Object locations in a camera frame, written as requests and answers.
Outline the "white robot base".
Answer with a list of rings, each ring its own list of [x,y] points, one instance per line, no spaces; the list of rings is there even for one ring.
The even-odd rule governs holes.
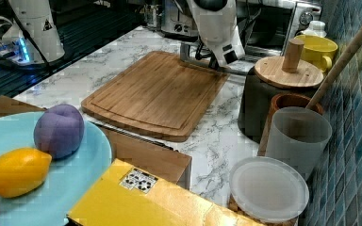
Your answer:
[[[21,67],[49,65],[65,56],[49,0],[0,0],[0,57]]]

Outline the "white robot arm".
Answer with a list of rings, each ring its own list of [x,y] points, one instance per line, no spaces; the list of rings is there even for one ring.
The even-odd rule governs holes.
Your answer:
[[[224,67],[245,55],[237,26],[236,0],[187,0],[203,44]]]

